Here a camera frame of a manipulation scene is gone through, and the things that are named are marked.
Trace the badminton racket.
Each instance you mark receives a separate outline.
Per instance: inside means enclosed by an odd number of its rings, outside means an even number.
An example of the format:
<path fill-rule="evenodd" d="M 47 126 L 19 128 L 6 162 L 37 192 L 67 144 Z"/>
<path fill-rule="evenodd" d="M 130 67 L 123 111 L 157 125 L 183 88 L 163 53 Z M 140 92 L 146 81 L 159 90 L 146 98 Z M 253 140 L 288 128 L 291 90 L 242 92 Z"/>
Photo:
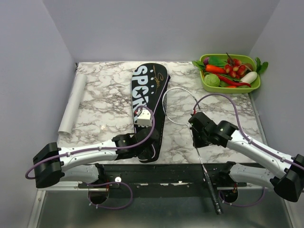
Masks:
<path fill-rule="evenodd" d="M 193 110 L 194 105 L 197 103 L 197 99 L 190 91 L 182 87 L 169 88 L 162 98 L 162 106 L 167 118 L 174 124 L 186 126 L 190 132 L 191 137 L 194 137 L 192 133 L 191 124 L 189 123 L 190 116 L 195 113 Z M 204 182 L 207 184 L 208 191 L 212 204 L 214 206 L 216 214 L 223 213 L 218 198 L 216 197 L 211 179 L 203 164 L 203 160 L 198 150 L 196 150 L 199 157 L 202 170 L 204 173 Z"/>

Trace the white shuttlecock tube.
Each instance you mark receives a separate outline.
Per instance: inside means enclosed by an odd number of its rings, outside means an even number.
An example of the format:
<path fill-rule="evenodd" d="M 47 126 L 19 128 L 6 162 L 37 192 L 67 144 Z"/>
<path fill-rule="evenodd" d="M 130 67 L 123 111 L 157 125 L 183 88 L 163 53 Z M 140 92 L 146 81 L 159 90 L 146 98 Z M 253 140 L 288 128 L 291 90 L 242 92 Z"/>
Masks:
<path fill-rule="evenodd" d="M 87 76 L 85 75 L 77 75 L 75 77 L 71 94 L 58 129 L 59 135 L 71 134 L 73 124 L 77 117 L 79 105 L 83 97 L 86 82 Z"/>

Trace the black sport racket bag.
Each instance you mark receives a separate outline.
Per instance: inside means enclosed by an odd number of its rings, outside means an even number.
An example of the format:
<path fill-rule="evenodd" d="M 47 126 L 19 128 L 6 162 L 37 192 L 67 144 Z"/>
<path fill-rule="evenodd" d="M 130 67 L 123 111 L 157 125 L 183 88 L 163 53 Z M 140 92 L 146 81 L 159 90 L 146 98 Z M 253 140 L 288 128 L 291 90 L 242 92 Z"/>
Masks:
<path fill-rule="evenodd" d="M 155 117 L 155 129 L 159 133 L 158 141 L 145 149 L 138 160 L 141 163 L 150 163 L 158 160 L 165 122 L 165 113 L 162 107 L 162 98 L 167 91 L 170 76 L 165 66 L 158 63 L 145 63 L 137 67 L 131 78 L 131 103 L 133 109 L 133 127 L 137 133 L 143 128 L 137 125 L 136 111 L 143 105 L 152 110 Z"/>

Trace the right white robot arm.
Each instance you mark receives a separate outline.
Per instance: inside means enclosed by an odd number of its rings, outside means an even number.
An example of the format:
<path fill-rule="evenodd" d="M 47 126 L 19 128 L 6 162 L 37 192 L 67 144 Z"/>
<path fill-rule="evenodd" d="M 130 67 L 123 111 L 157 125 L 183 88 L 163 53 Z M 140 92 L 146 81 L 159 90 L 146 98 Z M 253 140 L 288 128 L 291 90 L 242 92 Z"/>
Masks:
<path fill-rule="evenodd" d="M 250 183 L 273 190 L 281 198 L 297 202 L 304 190 L 304 157 L 291 156 L 255 141 L 228 121 L 215 124 L 203 112 L 189 119 L 194 145 L 208 144 L 235 150 L 257 162 L 260 167 L 236 163 L 229 170 L 219 173 L 218 180 L 224 186 L 234 182 Z"/>

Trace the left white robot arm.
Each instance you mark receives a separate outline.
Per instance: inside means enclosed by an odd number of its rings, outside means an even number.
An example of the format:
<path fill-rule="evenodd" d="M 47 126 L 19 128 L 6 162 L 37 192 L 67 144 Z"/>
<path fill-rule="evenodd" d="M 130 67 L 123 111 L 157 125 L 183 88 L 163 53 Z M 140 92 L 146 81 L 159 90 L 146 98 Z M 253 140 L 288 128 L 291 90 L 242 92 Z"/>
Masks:
<path fill-rule="evenodd" d="M 105 175 L 96 166 L 99 162 L 131 159 L 145 152 L 154 158 L 154 146 L 160 138 L 156 129 L 148 127 L 89 146 L 59 148 L 56 142 L 51 142 L 33 158 L 30 170 L 38 189 L 60 181 L 81 181 L 99 188 L 105 183 Z"/>

